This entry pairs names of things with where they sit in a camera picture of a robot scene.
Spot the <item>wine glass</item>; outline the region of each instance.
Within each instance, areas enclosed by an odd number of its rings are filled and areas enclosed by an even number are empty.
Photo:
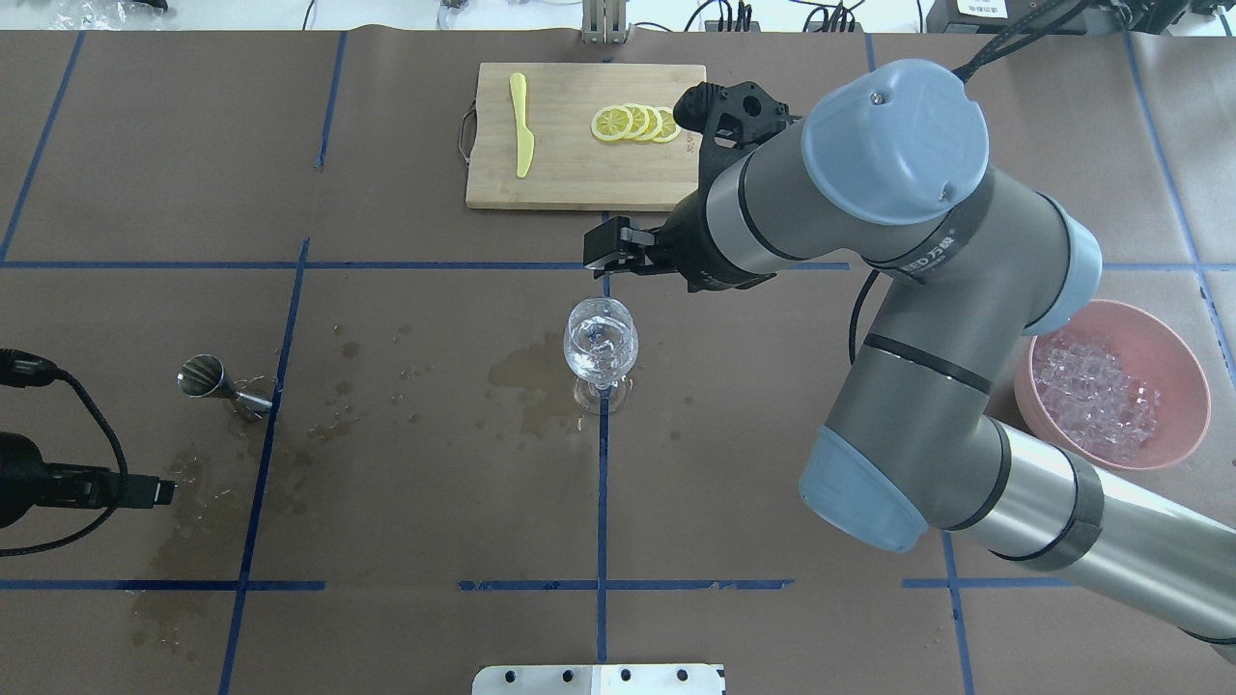
[[[601,413],[602,401],[614,412],[630,392],[627,372],[639,355],[635,322],[622,302],[593,297],[576,304],[562,335],[566,364],[575,372],[575,402]]]

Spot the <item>glass base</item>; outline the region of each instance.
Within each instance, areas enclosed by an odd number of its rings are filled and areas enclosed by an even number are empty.
[[[597,388],[591,381],[583,381],[580,377],[575,378],[575,402],[580,404],[585,411],[599,416],[601,414],[601,401],[603,398],[609,399],[609,412],[613,413],[627,401],[627,394],[630,393],[632,381],[625,376],[618,381],[618,383],[611,386],[609,388]]]

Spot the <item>yellow knife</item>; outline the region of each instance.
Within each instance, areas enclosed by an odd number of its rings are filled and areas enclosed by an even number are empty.
[[[533,150],[536,140],[528,130],[528,78],[524,73],[510,74],[510,101],[515,105],[515,176],[528,176],[533,164]]]

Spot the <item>jigger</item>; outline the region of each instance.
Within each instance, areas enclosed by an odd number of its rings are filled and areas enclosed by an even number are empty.
[[[236,414],[247,422],[257,422],[271,412],[271,402],[252,393],[236,391],[222,361],[214,355],[198,355],[176,375],[176,383],[189,398],[227,398],[236,407]]]

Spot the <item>lemon slice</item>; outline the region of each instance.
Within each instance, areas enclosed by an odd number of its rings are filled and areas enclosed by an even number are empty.
[[[682,132],[682,127],[674,122],[674,109],[658,106],[656,113],[661,115],[661,130],[653,137],[653,142],[669,142]]]
[[[606,106],[592,116],[592,137],[614,142],[627,137],[635,125],[635,116],[625,106]]]
[[[623,140],[635,140],[640,135],[648,132],[648,126],[651,122],[649,117],[648,106],[643,104],[623,104],[623,109],[630,111],[634,125],[630,126],[630,132],[623,136]]]
[[[648,113],[648,125],[644,126],[639,134],[629,135],[632,140],[640,142],[648,142],[649,140],[658,136],[661,132],[661,113],[656,110],[656,106],[643,106],[644,111]]]

